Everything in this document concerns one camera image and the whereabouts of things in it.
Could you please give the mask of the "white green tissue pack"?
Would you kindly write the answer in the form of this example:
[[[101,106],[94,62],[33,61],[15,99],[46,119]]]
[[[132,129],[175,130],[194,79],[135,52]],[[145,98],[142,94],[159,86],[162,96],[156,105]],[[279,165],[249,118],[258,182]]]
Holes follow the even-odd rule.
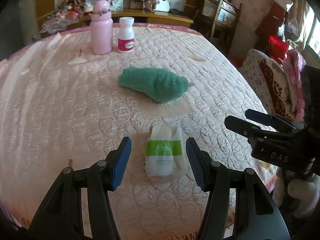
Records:
[[[185,136],[179,127],[153,126],[146,143],[145,171],[154,180],[172,180],[187,172]]]

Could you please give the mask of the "green fuzzy cloth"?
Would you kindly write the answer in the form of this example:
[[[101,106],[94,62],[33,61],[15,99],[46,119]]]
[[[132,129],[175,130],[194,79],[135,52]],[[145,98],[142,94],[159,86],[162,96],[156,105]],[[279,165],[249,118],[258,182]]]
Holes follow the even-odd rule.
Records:
[[[146,94],[153,101],[166,103],[180,98],[189,89],[183,76],[159,68],[125,68],[118,76],[118,85]]]

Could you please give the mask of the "floral red sofa cover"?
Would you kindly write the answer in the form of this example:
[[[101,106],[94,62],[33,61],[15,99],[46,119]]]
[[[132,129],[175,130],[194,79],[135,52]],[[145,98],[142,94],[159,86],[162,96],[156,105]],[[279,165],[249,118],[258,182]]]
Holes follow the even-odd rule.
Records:
[[[278,114],[292,121],[304,121],[304,105],[289,75],[277,61],[261,51],[248,51],[239,72],[252,87],[269,114]]]

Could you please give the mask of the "pink patterned pajama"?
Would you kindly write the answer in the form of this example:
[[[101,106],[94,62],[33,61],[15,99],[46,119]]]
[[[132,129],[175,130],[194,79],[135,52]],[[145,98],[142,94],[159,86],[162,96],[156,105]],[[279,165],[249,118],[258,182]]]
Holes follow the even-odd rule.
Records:
[[[282,61],[284,73],[288,82],[292,111],[295,113],[296,122],[304,121],[305,101],[302,90],[301,73],[306,61],[299,51],[290,49],[286,53],[286,60]]]

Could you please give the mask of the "red cushion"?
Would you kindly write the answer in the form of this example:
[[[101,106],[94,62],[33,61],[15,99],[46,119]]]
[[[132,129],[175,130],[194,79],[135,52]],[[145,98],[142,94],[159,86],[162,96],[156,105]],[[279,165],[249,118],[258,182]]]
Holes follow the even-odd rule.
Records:
[[[274,60],[286,60],[289,44],[283,42],[276,36],[270,35],[268,38],[268,55]]]

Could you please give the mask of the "pink quilted table cover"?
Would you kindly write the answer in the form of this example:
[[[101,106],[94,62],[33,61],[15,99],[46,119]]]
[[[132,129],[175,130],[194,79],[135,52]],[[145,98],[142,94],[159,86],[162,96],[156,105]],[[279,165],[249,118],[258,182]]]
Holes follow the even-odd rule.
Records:
[[[246,80],[202,35],[153,25],[134,27],[135,49],[91,51],[87,29],[36,42],[1,62],[1,207],[28,227],[63,168],[104,159],[123,137],[132,152],[122,184],[109,194],[122,239],[193,239],[208,195],[188,170],[180,178],[150,179],[145,146],[153,126],[176,127],[228,168],[253,168],[266,186],[276,168],[251,157],[247,140],[224,124],[263,104]],[[118,86],[130,66],[186,77],[189,90],[157,104]]]

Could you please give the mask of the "wooden chair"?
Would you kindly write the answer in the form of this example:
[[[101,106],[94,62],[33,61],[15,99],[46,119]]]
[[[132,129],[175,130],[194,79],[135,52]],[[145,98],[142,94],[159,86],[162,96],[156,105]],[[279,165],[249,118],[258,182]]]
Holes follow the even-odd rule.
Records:
[[[242,7],[236,8],[227,0],[198,1],[193,28],[224,55],[228,55]]]

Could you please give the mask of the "white pink-label pill bottle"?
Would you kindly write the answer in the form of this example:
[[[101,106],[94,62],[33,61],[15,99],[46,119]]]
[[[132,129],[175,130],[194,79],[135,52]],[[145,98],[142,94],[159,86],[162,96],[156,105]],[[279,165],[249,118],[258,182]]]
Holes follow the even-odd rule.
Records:
[[[121,17],[119,19],[118,51],[120,53],[129,53],[134,50],[134,20],[132,17]]]

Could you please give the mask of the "pink water bottle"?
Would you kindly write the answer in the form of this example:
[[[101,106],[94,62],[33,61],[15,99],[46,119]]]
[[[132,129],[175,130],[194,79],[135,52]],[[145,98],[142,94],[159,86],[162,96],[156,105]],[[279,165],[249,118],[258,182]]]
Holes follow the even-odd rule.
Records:
[[[106,0],[95,3],[90,14],[91,48],[95,55],[111,52],[113,38],[113,20],[110,4]]]

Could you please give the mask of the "framed couple photo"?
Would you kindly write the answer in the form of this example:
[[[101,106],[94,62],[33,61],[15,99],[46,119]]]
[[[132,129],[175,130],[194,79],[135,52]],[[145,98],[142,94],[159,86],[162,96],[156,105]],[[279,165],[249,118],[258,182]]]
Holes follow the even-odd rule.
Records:
[[[104,0],[110,4],[111,11],[122,11],[124,0]]]

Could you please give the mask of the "wooden tv cabinet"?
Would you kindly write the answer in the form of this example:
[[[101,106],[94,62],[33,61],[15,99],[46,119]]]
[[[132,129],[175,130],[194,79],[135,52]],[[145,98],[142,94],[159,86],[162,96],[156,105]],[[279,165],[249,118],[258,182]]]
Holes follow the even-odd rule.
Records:
[[[121,17],[133,17],[137,23],[148,23],[148,24],[163,24],[163,25],[173,25],[182,26],[190,28],[193,24],[193,20],[186,16],[175,15],[169,12],[161,11],[147,11],[138,9],[124,9],[123,11],[113,11],[112,19],[114,23],[117,23]],[[81,16],[74,23],[67,25],[65,30],[72,30],[77,28],[82,28],[89,26],[91,18],[89,15]]]

